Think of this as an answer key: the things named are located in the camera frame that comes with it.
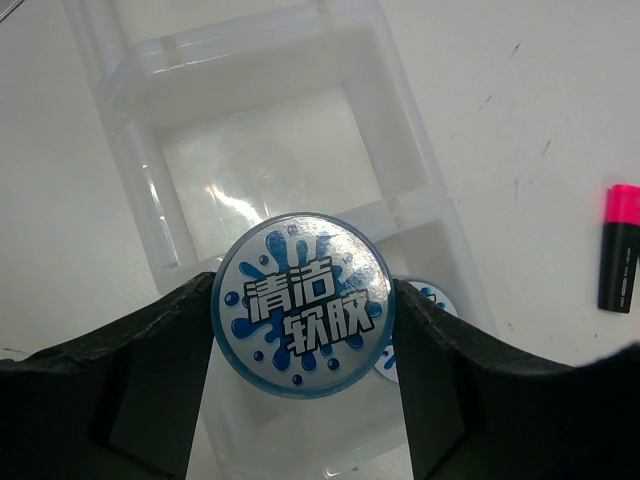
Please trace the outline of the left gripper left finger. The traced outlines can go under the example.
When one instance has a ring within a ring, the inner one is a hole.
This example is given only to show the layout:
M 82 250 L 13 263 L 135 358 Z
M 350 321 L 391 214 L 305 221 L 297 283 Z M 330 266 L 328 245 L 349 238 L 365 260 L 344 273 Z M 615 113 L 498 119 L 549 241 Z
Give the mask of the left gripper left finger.
M 1 363 L 5 479 L 182 479 L 214 331 L 213 273 L 23 360 Z

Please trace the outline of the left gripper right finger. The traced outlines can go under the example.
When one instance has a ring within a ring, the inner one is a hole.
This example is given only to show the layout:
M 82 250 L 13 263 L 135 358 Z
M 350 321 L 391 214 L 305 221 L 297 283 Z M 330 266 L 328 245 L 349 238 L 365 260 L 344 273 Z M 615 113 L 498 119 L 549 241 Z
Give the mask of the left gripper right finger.
M 635 479 L 639 347 L 573 367 L 511 346 L 395 282 L 417 479 Z

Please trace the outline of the blue jar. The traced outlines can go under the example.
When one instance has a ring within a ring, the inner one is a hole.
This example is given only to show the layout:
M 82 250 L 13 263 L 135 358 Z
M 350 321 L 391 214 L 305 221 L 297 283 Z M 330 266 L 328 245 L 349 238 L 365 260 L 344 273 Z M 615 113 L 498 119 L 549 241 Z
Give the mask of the blue jar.
M 272 395 L 317 399 L 360 381 L 391 337 L 395 291 L 372 241 L 296 212 L 243 234 L 215 274 L 211 320 L 229 365 Z

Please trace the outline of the pink cap highlighter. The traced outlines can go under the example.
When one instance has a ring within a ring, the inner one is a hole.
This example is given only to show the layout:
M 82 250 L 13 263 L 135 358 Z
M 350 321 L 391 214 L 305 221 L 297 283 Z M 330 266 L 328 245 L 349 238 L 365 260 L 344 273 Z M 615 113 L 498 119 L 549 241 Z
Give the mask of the pink cap highlighter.
M 601 310 L 628 314 L 639 262 L 639 187 L 613 185 L 607 192 L 600 255 Z

